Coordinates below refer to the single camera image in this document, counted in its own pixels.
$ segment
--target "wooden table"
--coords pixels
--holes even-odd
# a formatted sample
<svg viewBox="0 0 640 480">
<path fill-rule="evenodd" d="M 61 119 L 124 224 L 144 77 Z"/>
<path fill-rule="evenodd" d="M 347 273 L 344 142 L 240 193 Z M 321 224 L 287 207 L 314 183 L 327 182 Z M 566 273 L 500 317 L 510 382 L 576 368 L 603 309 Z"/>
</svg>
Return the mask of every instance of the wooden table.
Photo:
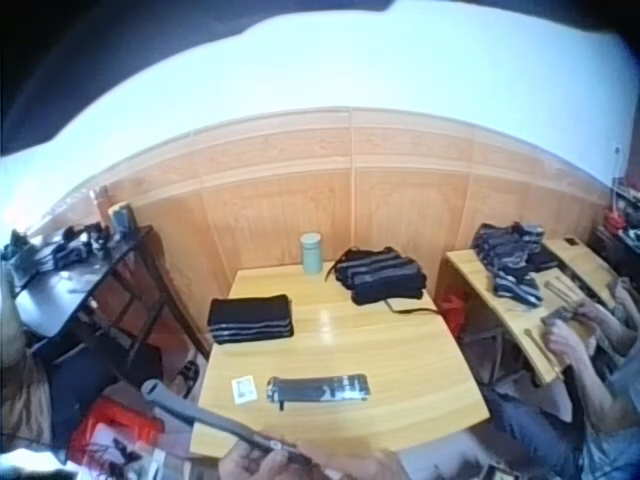
<svg viewBox="0 0 640 480">
<path fill-rule="evenodd" d="M 464 277 L 473 291 L 497 315 L 502 325 L 528 358 L 539 380 L 542 383 L 549 383 L 557 378 L 556 370 L 559 371 L 562 366 L 555 361 L 553 364 L 550 363 L 547 360 L 547 356 L 540 351 L 543 331 L 540 319 L 564 304 L 546 289 L 544 284 L 546 281 L 557 277 L 563 278 L 568 283 L 572 283 L 571 280 L 557 268 L 542 273 L 534 273 L 533 276 L 540 286 L 540 293 L 544 302 L 538 308 L 530 308 L 509 298 L 496 297 L 493 294 L 491 276 L 473 250 L 449 252 L 446 254 L 446 259 Z M 584 297 L 584 294 L 578 290 L 577 286 L 575 291 L 576 299 L 581 298 L 580 295 Z M 571 322 L 571 326 L 585 341 L 593 336 L 593 332 L 586 331 L 577 322 Z M 525 334 L 526 329 L 530 329 L 533 332 L 538 340 L 537 345 Z M 550 352 L 548 354 L 550 358 L 554 358 Z"/>
<path fill-rule="evenodd" d="M 555 240 L 544 240 L 543 244 L 551 253 L 564 263 L 567 268 L 578 277 L 578 279 L 589 287 L 593 293 L 602 301 L 605 307 L 611 309 L 615 306 L 615 300 L 607 288 L 607 284 L 618 278 L 613 269 L 597 256 L 589 247 L 577 238 L 570 237 L 575 241 L 574 245 L 560 238 Z"/>
<path fill-rule="evenodd" d="M 214 345 L 199 405 L 267 429 L 289 440 L 309 439 L 330 452 L 399 450 L 463 430 L 488 412 L 476 382 L 442 317 L 397 315 L 384 303 L 358 307 L 350 293 L 324 274 L 305 276 L 299 265 L 238 272 L 230 297 L 289 295 L 292 338 Z M 394 308 L 434 308 L 392 300 Z M 365 402 L 287 403 L 266 399 L 267 380 L 364 373 Z M 258 400 L 235 405 L 231 380 L 252 375 Z M 234 439 L 196 425 L 191 451 L 222 456 Z"/>
</svg>

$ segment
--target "black handbag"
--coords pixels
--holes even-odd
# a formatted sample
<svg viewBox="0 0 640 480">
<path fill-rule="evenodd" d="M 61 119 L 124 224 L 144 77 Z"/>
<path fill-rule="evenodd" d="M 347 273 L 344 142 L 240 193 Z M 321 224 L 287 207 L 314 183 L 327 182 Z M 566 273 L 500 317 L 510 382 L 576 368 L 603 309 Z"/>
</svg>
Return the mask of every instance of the black handbag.
<svg viewBox="0 0 640 480">
<path fill-rule="evenodd" d="M 431 308 L 395 310 L 390 298 L 420 300 L 427 287 L 427 276 L 414 259 L 401 255 L 392 247 L 361 250 L 351 247 L 331 266 L 325 280 L 334 273 L 336 280 L 351 292 L 356 305 L 383 301 L 398 314 L 437 312 Z"/>
</svg>

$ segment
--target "person's hand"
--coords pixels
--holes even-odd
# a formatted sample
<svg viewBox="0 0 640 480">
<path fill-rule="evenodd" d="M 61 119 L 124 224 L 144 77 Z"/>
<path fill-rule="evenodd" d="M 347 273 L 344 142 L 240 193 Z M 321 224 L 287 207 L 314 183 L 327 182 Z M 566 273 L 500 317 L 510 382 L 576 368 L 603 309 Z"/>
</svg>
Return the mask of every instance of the person's hand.
<svg viewBox="0 0 640 480">
<path fill-rule="evenodd" d="M 238 440 L 218 464 L 220 480 L 329 480 L 318 465 L 289 463 L 287 452 L 268 455 Z"/>
<path fill-rule="evenodd" d="M 220 460 L 221 480 L 275 480 L 291 478 L 287 473 L 287 452 L 274 450 L 268 455 L 238 440 Z"/>
<path fill-rule="evenodd" d="M 300 451 L 323 469 L 344 475 L 342 478 L 356 480 L 409 480 L 409 474 L 392 452 L 373 452 L 367 457 L 345 457 L 330 455 L 315 445 L 306 442 L 298 444 Z"/>
<path fill-rule="evenodd" d="M 593 300 L 583 298 L 574 303 L 573 308 L 578 317 L 586 318 L 595 324 L 600 323 L 603 312 Z"/>
<path fill-rule="evenodd" d="M 566 322 L 554 322 L 545 329 L 543 338 L 545 345 L 553 354 L 572 365 L 585 358 L 589 359 L 584 343 Z"/>
</svg>

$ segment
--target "stack of black fabric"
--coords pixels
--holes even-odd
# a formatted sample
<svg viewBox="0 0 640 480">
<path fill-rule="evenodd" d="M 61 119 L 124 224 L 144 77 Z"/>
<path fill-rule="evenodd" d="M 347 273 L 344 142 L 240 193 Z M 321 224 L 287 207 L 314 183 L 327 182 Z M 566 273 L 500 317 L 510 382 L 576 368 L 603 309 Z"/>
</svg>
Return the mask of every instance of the stack of black fabric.
<svg viewBox="0 0 640 480">
<path fill-rule="evenodd" d="M 292 337 L 291 302 L 286 295 L 214 298 L 207 325 L 213 341 L 220 345 Z"/>
<path fill-rule="evenodd" d="M 544 248 L 544 229 L 514 223 L 508 227 L 482 224 L 473 249 L 493 278 L 493 293 L 529 307 L 542 305 L 542 295 L 532 272 L 556 267 L 558 262 Z"/>
<path fill-rule="evenodd" d="M 351 291 L 356 305 L 376 303 L 389 298 L 420 299 L 427 276 L 420 265 L 391 247 L 383 250 L 347 250 L 331 267 L 336 280 Z"/>
</svg>

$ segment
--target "black bag strap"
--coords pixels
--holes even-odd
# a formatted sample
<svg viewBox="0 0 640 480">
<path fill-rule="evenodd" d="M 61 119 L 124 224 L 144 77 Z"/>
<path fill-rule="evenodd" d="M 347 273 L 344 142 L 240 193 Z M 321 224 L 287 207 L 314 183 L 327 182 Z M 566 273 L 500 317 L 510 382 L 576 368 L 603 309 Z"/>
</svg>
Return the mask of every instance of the black bag strap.
<svg viewBox="0 0 640 480">
<path fill-rule="evenodd" d="M 327 270 L 327 274 L 324 276 L 324 281 L 326 282 L 327 279 L 329 278 L 329 276 L 335 271 L 336 267 L 341 263 L 344 262 L 347 258 L 347 256 L 351 253 L 351 252 L 357 252 L 360 249 L 358 247 L 349 247 L 347 248 L 342 255 L 340 255 L 340 257 L 338 257 L 338 259 L 333 262 L 333 265 L 331 265 L 331 267 L 329 267 L 329 270 Z"/>
<path fill-rule="evenodd" d="M 418 308 L 405 308 L 403 310 L 396 310 L 395 308 L 393 308 L 391 303 L 389 303 L 389 300 L 385 299 L 383 300 L 383 302 L 385 303 L 385 305 L 387 305 L 387 308 L 389 310 L 391 310 L 393 313 L 397 315 L 411 315 L 413 313 L 437 313 L 438 315 L 440 315 L 440 311 L 438 311 L 437 308 L 418 307 Z"/>
</svg>

